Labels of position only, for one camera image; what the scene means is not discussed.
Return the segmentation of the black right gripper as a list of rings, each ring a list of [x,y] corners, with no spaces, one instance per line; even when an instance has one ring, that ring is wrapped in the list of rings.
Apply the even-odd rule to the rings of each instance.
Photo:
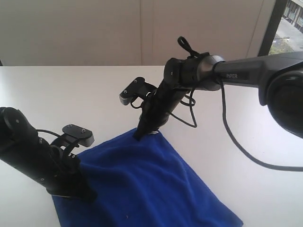
[[[160,83],[155,93],[143,105],[134,139],[140,141],[145,135],[163,126],[168,121],[169,114],[188,92],[185,88],[172,88],[165,82]]]

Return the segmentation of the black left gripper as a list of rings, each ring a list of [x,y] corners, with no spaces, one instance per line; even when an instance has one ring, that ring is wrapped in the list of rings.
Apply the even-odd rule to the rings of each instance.
[[[93,202],[97,193],[80,170],[80,160],[49,144],[30,147],[30,178],[52,196]]]

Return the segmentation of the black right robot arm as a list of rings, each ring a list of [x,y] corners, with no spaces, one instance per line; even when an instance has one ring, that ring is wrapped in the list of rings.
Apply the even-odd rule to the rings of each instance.
[[[159,87],[143,102],[134,138],[158,130],[186,93],[217,91],[221,85],[255,87],[259,103],[286,131],[303,135],[303,54],[289,52],[225,61],[204,54],[194,59],[167,61]]]

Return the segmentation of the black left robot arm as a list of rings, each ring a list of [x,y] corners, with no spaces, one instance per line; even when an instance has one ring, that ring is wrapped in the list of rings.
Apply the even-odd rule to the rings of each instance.
[[[90,147],[92,131],[69,124],[48,143],[23,115],[12,107],[0,109],[0,159],[43,186],[52,196],[93,202],[97,193],[80,169],[72,150]]]

